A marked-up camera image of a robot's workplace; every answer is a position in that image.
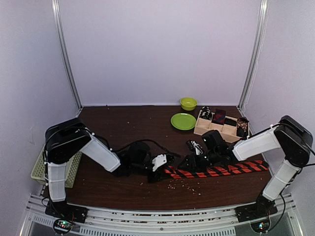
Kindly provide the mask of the red navy striped tie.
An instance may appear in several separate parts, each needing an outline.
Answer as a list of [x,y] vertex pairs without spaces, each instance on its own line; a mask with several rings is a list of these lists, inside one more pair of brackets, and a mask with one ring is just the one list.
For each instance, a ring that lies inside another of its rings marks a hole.
[[173,179],[181,178],[206,178],[206,177],[223,177],[231,175],[248,174],[254,172],[263,172],[269,170],[269,165],[264,160],[254,160],[248,162],[236,163],[228,165],[226,168],[213,166],[206,171],[185,171],[175,169],[172,166],[164,168],[164,173],[171,176]]

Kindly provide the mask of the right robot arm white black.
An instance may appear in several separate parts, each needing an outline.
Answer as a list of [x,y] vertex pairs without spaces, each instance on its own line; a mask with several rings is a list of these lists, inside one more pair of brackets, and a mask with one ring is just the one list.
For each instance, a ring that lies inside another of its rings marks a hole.
[[192,153],[179,164],[179,169],[204,172],[217,163],[236,164],[273,149],[283,150],[285,154],[283,162],[252,206],[252,212],[257,217],[264,216],[271,209],[271,201],[275,200],[297,173],[307,166],[313,153],[312,134],[290,116],[283,116],[277,124],[231,144],[227,144],[217,130],[204,133],[202,140],[206,145],[206,151],[203,151],[195,141],[187,141]]

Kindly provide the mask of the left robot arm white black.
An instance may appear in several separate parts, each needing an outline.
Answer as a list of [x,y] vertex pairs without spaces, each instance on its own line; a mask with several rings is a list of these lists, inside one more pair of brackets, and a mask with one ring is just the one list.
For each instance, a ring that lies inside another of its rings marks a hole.
[[148,142],[148,139],[138,140],[112,150],[104,137],[90,131],[79,118],[49,127],[45,132],[43,158],[52,211],[59,218],[67,218],[71,213],[70,206],[65,203],[65,170],[70,158],[79,152],[116,177],[127,177],[133,170],[155,174],[178,156],[160,146],[164,153],[151,157]]

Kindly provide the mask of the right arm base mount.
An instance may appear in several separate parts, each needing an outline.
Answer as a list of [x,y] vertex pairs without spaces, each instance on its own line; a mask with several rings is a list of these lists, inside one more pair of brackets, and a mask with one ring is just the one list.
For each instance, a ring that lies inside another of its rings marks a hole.
[[258,218],[267,217],[278,212],[274,200],[265,198],[259,194],[255,203],[235,208],[238,222],[252,221]]

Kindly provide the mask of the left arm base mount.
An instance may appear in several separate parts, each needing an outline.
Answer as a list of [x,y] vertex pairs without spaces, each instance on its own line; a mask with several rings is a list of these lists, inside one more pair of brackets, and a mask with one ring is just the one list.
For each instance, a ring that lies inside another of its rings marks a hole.
[[45,214],[71,222],[85,223],[88,209],[82,206],[70,205],[67,201],[53,202],[49,199]]

